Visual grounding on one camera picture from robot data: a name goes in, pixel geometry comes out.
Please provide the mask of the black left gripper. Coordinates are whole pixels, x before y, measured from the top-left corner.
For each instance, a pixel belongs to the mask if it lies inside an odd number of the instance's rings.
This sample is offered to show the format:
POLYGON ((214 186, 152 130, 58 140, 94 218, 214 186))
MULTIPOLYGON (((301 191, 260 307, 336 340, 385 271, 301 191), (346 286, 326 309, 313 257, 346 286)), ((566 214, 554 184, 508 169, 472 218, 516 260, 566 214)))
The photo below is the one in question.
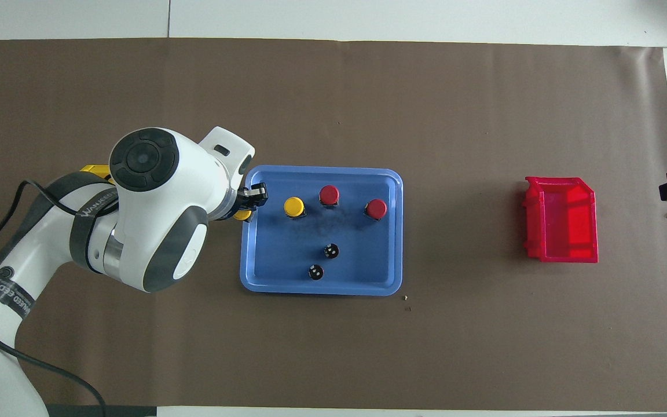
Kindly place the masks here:
POLYGON ((265 182, 252 184, 250 189, 241 187, 237 190, 233 212, 257 211, 258 208, 265 205, 267 199, 268 192, 265 182))

